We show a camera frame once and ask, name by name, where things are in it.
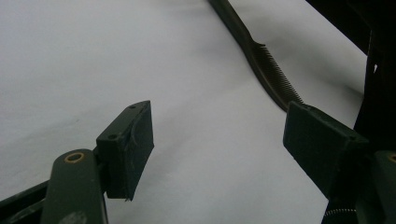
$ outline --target hole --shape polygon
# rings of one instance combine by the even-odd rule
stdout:
[[[64,161],[67,163],[77,163],[79,161],[82,161],[83,159],[84,159],[84,153],[75,152],[66,156],[66,158],[64,158]]]
[[[111,134],[107,138],[110,140],[116,139],[118,136],[116,134]]]
[[[396,162],[396,154],[390,155],[390,156],[389,156],[389,160],[390,160],[390,161],[393,161],[393,162]]]

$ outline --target machine part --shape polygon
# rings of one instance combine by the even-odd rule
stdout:
[[[74,150],[55,160],[40,223],[107,223],[99,172],[91,150]]]
[[[154,147],[150,102],[124,109],[97,142],[59,157],[49,181],[0,202],[0,223],[107,223],[103,193],[132,200]]]
[[[377,151],[372,176],[385,215],[384,224],[396,223],[396,153]]]
[[[227,0],[209,0],[209,3],[244,51],[254,74],[274,102],[284,111],[288,110],[291,101],[302,103],[267,47],[253,40],[231,4]]]
[[[355,197],[368,153],[363,136],[313,106],[291,102],[283,144],[328,199]]]
[[[48,181],[0,202],[0,223],[35,223],[40,219]]]
[[[108,166],[108,198],[132,200],[154,148],[150,102],[128,106],[96,139],[97,155]]]

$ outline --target metal teeth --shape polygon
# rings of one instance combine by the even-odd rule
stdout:
[[[356,213],[356,209],[350,209],[350,208],[332,209],[332,210],[326,211],[324,216],[330,217],[330,216],[334,216],[334,215],[348,214],[348,213]]]
[[[275,59],[272,57],[265,45],[255,43],[253,52],[255,54],[257,64],[263,72],[263,78],[272,91],[279,94],[280,100],[285,101],[284,104],[287,104],[290,101],[302,103],[303,100],[286,79],[282,70],[279,68]]]

